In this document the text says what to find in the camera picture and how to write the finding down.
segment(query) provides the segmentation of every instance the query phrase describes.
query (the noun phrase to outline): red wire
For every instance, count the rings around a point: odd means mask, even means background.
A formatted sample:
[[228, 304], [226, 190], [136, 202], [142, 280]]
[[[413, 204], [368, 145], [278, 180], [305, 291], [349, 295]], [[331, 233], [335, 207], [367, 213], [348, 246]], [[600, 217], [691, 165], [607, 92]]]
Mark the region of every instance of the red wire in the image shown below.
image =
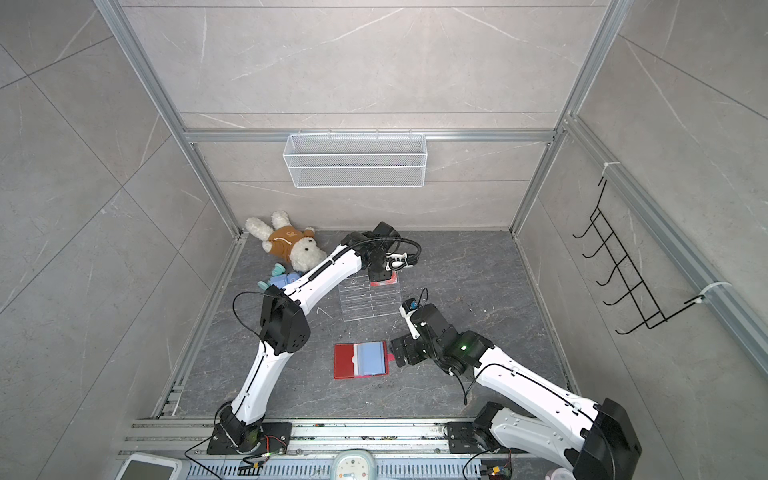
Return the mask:
[[270, 450], [270, 437], [272, 437], [273, 439], [275, 439], [275, 440], [277, 440], [278, 442], [282, 443], [282, 444], [283, 444], [283, 447], [285, 447], [285, 449], [286, 449], [286, 453], [288, 453], [288, 445], [287, 445], [287, 444], [286, 444], [286, 443], [285, 443], [283, 440], [280, 440], [280, 439], [278, 439], [278, 438], [277, 438], [276, 436], [274, 436], [274, 435], [267, 435], [267, 436], [266, 436], [266, 450], [267, 450], [267, 451], [269, 451], [269, 450]]

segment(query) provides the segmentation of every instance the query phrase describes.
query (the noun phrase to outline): brown shirt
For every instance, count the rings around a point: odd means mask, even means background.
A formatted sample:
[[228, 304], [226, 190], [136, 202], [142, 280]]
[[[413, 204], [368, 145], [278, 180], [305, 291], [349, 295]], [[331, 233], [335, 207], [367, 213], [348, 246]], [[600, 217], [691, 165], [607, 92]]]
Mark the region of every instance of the brown shirt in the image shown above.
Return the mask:
[[278, 228], [267, 239], [267, 241], [272, 243], [270, 253], [290, 263], [290, 252], [293, 250], [293, 245], [304, 237], [315, 237], [315, 232], [312, 230], [299, 232], [290, 225]]

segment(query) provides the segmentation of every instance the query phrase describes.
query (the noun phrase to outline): display screen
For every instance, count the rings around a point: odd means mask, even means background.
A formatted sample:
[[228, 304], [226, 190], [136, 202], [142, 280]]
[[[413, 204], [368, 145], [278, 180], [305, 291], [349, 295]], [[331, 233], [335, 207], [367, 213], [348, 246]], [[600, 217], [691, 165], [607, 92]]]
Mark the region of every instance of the display screen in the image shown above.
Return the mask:
[[174, 468], [154, 463], [131, 460], [125, 469], [121, 480], [168, 480]]

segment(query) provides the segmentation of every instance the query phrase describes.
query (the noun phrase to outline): blue toy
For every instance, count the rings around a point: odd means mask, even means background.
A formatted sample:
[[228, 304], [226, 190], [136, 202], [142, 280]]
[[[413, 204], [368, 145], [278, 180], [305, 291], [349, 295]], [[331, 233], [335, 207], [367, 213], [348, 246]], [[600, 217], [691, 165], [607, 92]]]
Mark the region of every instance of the blue toy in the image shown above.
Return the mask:
[[277, 288], [285, 288], [289, 283], [293, 283], [301, 278], [301, 272], [286, 273], [286, 267], [275, 263], [275, 267], [272, 269], [272, 277], [267, 282], [259, 282], [257, 285], [262, 290], [266, 290], [269, 285], [274, 285]]

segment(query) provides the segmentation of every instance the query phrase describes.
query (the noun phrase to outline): cable tie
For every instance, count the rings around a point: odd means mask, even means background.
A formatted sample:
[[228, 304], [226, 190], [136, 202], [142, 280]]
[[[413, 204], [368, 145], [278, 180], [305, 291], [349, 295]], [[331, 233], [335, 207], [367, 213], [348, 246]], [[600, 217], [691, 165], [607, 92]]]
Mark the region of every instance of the cable tie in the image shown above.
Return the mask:
[[701, 291], [699, 292], [699, 298], [695, 299], [695, 300], [694, 300], [694, 303], [702, 303], [702, 302], [704, 301], [704, 300], [703, 300], [703, 299], [704, 299], [704, 297], [706, 296], [705, 294], [707, 293], [707, 291], [708, 291], [708, 290], [711, 290], [711, 289], [713, 289], [714, 287], [716, 287], [716, 286], [721, 286], [721, 285], [722, 285], [722, 286], [725, 286], [725, 285], [728, 285], [728, 286], [733, 286], [733, 285], [732, 285], [730, 282], [714, 282], [714, 283], [710, 283], [709, 285], [705, 286], [705, 287], [703, 288], [703, 290], [701, 290]]
[[621, 163], [621, 162], [605, 162], [605, 163], [603, 164], [603, 173], [601, 173], [600, 175], [601, 175], [602, 177], [605, 177], [605, 169], [606, 169], [606, 168], [608, 168], [608, 165], [615, 165], [615, 164], [620, 164], [620, 163]]

